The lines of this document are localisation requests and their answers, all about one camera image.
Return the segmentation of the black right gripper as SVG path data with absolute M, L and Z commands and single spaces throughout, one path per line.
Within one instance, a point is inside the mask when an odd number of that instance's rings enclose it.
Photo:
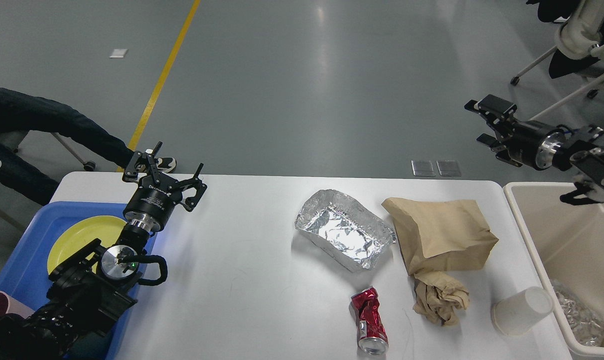
M 464 109 L 478 114 L 494 132 L 505 132 L 501 142 L 482 133 L 476 141 L 487 146 L 496 159 L 513 167 L 528 166 L 546 170 L 566 141 L 559 127 L 540 121 L 512 121 L 517 105 L 495 95 L 486 95 L 480 101 L 469 100 Z

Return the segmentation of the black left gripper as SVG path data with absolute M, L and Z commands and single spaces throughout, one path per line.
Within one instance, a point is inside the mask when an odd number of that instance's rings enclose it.
M 203 162 L 194 175 L 185 180 L 160 175 L 156 156 L 163 144 L 159 141 L 151 152 L 134 152 L 123 170 L 123 182 L 138 183 L 135 193 L 124 208 L 124 218 L 129 223 L 142 220 L 151 224 L 151 232 L 164 230 L 178 203 L 187 212 L 192 212 L 208 189 L 208 185 L 200 178 Z M 139 173 L 145 173 L 146 176 L 139 179 Z M 184 192 L 191 189 L 194 189 L 194 194 L 185 196 Z

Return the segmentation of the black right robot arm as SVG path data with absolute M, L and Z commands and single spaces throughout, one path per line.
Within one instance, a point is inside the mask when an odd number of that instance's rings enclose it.
M 476 141 L 487 146 L 497 160 L 537 171 L 576 170 L 574 190 L 560 201 L 572 206 L 604 204 L 604 129 L 586 125 L 571 129 L 536 120 L 517 120 L 517 106 L 494 95 L 469 100 L 465 110 L 478 114 L 492 130 Z

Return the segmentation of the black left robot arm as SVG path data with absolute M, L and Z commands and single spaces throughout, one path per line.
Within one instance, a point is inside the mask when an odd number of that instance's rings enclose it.
M 123 182 L 136 190 L 123 210 L 126 223 L 111 246 L 91 240 L 57 265 L 49 275 L 48 302 L 30 316 L 0 316 L 0 360 L 61 360 L 80 338 L 104 337 L 137 299 L 135 286 L 158 286 L 167 280 L 164 257 L 149 254 L 146 244 L 164 230 L 177 205 L 191 212 L 207 185 L 199 178 L 177 180 L 158 168 L 156 154 L 134 152 Z

